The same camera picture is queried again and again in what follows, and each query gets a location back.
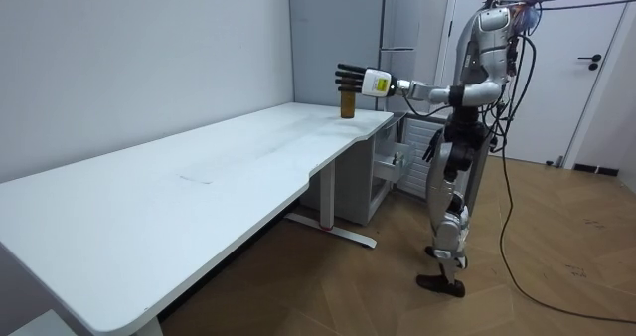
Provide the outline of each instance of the desk base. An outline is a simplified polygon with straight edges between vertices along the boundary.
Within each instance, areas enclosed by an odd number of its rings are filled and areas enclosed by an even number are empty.
[[[322,227],[320,227],[320,223],[318,223],[318,221],[312,220],[311,218],[307,218],[307,217],[303,217],[300,215],[297,215],[295,213],[290,213],[287,216],[285,216],[286,219],[294,221],[294,222],[298,222],[300,224],[304,224],[305,226],[309,226],[311,228],[315,228],[317,230],[332,234],[334,236],[338,236],[338,237],[342,237],[345,239],[348,239],[350,241],[356,242],[361,244],[363,247],[367,247],[367,248],[375,248],[377,242],[374,241],[373,239],[369,238],[369,237],[365,237],[362,235],[359,235],[357,233],[353,233],[353,232],[349,232],[346,231],[344,229],[338,228],[338,227],[332,227],[331,230],[326,230]]]

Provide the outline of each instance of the white desk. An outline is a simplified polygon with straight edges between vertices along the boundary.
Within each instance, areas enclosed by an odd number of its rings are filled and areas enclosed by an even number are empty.
[[[391,116],[288,103],[4,183],[0,244],[95,335],[161,334],[163,308]]]

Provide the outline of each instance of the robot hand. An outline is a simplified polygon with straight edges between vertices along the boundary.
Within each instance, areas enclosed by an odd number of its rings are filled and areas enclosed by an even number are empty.
[[[391,97],[396,93],[407,95],[410,91],[411,82],[399,80],[387,72],[345,64],[338,64],[338,69],[338,91],[357,92],[370,97]]]
[[[370,97],[399,95],[432,104],[451,106],[481,106],[496,100],[501,92],[498,84],[487,81],[467,86],[434,86],[416,81],[400,80],[390,73],[338,64],[336,84],[338,91],[361,93]]]

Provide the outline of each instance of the cabinet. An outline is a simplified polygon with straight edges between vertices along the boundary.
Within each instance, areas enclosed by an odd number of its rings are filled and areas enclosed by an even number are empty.
[[[393,183],[408,171],[415,149],[397,143],[398,124],[402,119],[403,115],[395,116],[376,135],[354,144],[336,158],[336,217],[365,226]],[[310,179],[309,189],[300,197],[300,203],[319,208],[320,174]]]

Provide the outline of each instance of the wooden floor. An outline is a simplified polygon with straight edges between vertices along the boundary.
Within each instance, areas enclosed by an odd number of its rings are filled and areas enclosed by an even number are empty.
[[[515,213],[506,242],[519,283],[554,306],[636,320],[636,196],[616,178],[509,162]],[[391,194],[371,224],[340,225],[375,250],[282,221],[162,323],[187,335],[636,335],[636,326],[542,308],[515,289],[498,250],[509,208],[501,160],[488,161],[468,238],[464,299],[415,285],[423,205]]]

